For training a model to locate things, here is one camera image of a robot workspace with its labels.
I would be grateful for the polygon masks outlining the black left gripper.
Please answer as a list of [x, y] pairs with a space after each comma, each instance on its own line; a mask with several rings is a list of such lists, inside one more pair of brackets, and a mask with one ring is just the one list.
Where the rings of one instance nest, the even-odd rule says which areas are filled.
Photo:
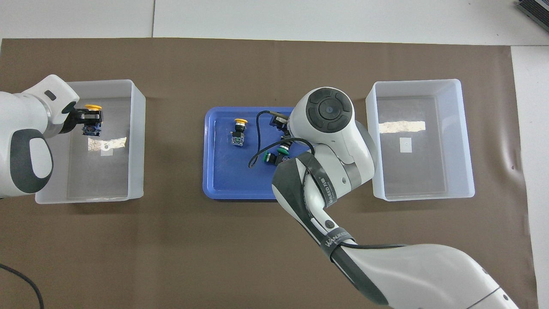
[[74, 108], [69, 112], [64, 122], [64, 131], [72, 131], [76, 125], [83, 124], [85, 126], [92, 126], [94, 124], [95, 113], [95, 126], [100, 126], [103, 121], [103, 111], [89, 111], [87, 108]]

